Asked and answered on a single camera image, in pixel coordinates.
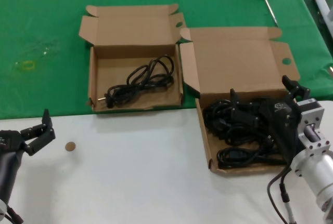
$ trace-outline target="screwdriver shaft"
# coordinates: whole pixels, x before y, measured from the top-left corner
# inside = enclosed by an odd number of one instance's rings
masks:
[[[265,0],[265,2],[266,2],[266,5],[267,5],[268,9],[269,9],[270,12],[271,12],[271,15],[272,15],[272,17],[273,17],[273,19],[274,19],[274,21],[275,21],[276,26],[278,27],[277,20],[276,20],[276,18],[275,18],[275,15],[274,15],[274,13],[273,13],[273,10],[271,9],[270,4],[268,3],[268,0]]]

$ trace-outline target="box flap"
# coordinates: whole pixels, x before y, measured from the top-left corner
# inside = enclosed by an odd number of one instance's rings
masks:
[[[177,4],[160,6],[87,6],[93,16],[83,16],[79,36],[96,46],[169,45],[184,28]]]
[[[178,4],[149,6],[96,7],[88,5],[87,12],[95,17],[115,16],[165,16],[177,12]]]
[[[201,94],[284,89],[283,75],[299,73],[278,28],[181,29],[184,81]]]

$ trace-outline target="metal rod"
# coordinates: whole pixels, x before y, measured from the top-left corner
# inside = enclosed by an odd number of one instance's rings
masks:
[[[311,125],[308,125],[304,128],[304,134],[310,142],[319,142],[321,140]]]
[[[275,15],[274,15],[274,13],[273,13],[273,10],[271,9],[270,4],[268,3],[268,0],[265,0],[265,2],[266,2],[266,5],[267,5],[268,9],[269,9],[270,12],[271,12],[271,15],[272,15],[272,17],[273,17],[273,19],[274,19],[274,21],[275,21],[276,26],[278,27],[279,25],[277,24],[277,20],[276,20],[276,18],[275,18]]]

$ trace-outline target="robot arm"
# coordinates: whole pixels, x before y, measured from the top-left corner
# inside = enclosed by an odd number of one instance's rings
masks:
[[[329,150],[330,141],[320,130],[324,108],[315,99],[309,99],[310,90],[301,86],[297,81],[291,81],[287,76],[283,76],[282,82],[288,90],[288,94],[283,100],[267,98],[260,103],[259,118],[251,118],[248,112],[243,112],[242,114],[247,114],[247,117],[238,117],[237,120],[255,128],[260,122],[266,123],[268,132],[286,161],[287,167],[279,177],[282,177],[281,195],[286,203],[289,223],[296,222],[292,216],[283,180],[288,172],[293,171],[305,179],[315,194],[317,205],[325,212],[325,223],[332,224],[333,152]],[[241,109],[233,103],[234,94],[235,92],[231,90],[230,98],[236,111],[234,116],[238,116]],[[284,223],[287,223],[281,215],[280,217]]]
[[[25,141],[33,138],[35,140],[26,144]],[[21,132],[15,130],[0,131],[0,221],[3,220],[7,212],[10,217],[6,216],[6,218],[10,218],[12,223],[23,223],[23,220],[8,207],[23,153],[26,152],[32,156],[55,138],[48,110],[44,111],[42,124]]]

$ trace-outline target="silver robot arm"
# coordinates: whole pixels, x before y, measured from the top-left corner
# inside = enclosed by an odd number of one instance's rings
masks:
[[[304,111],[298,125],[298,137],[304,150],[291,163],[297,176],[303,177],[316,196],[319,208],[325,213],[324,222],[333,223],[333,152],[330,141],[320,130],[324,108],[315,99],[297,103]]]

